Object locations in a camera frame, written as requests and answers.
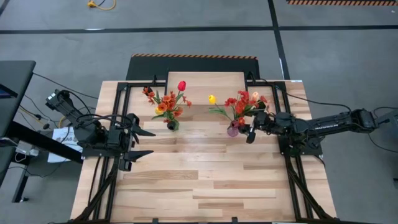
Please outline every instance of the black and orange hazard tape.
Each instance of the black and orange hazard tape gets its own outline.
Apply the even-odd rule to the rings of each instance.
[[[185,58],[236,58],[236,59],[255,59],[255,56],[235,56],[235,55],[186,55],[186,54],[133,54],[131,57],[185,57]]]
[[[317,5],[317,6],[398,6],[395,0],[387,1],[303,1],[288,0],[288,4],[293,5]]]

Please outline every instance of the wooden tabletop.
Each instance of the wooden tabletop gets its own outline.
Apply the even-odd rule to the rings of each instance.
[[[294,221],[277,137],[258,131],[254,143],[246,144],[246,136],[227,135],[227,118],[207,113],[209,94],[217,96],[222,105],[228,97],[235,97],[238,90],[244,90],[243,74],[170,72],[168,91],[176,91],[181,80],[187,83],[185,95],[193,106],[184,108],[179,119],[180,130],[176,132],[169,131],[161,119],[150,120],[155,115],[155,106],[147,102],[142,87],[132,89],[128,113],[138,115],[140,126],[156,134],[156,137],[140,137],[140,145],[134,150],[155,153],[133,163],[131,172],[119,171],[111,221],[151,222],[159,218],[160,222],[230,222],[231,217],[238,217],[240,222]],[[96,114],[112,113],[117,83],[103,82]],[[305,98],[302,82],[285,83],[288,93]],[[164,93],[164,87],[153,89]],[[249,87],[250,93],[254,91],[264,95],[275,112],[271,88]],[[311,119],[306,101],[289,97],[289,102],[296,117]],[[71,218],[87,206],[96,160],[84,161]],[[302,156],[302,160],[309,191],[327,213],[335,216],[322,163],[314,156]],[[99,173],[100,170],[93,192],[98,186]],[[305,217],[299,190],[298,197]],[[103,200],[100,217],[104,215],[105,204]]]

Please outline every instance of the yellow tulip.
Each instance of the yellow tulip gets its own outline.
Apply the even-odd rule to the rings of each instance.
[[[251,99],[257,101],[257,100],[259,99],[259,93],[258,93],[258,92],[254,92],[254,93],[251,95]]]
[[[155,108],[155,114],[161,115],[161,114],[163,114],[163,111],[160,110],[158,107],[156,107],[156,108]]]
[[[214,95],[209,95],[209,102],[211,104],[216,104],[217,98]]]

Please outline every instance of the black vase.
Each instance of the black vase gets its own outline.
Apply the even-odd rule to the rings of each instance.
[[[167,128],[171,131],[175,131],[175,128],[177,127],[177,124],[175,121],[170,121],[167,123]]]

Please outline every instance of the red tulip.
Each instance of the red tulip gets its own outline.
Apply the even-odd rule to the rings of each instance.
[[[178,84],[177,88],[180,91],[184,91],[186,86],[187,86],[187,83],[185,83],[185,81],[180,81],[180,83]]]

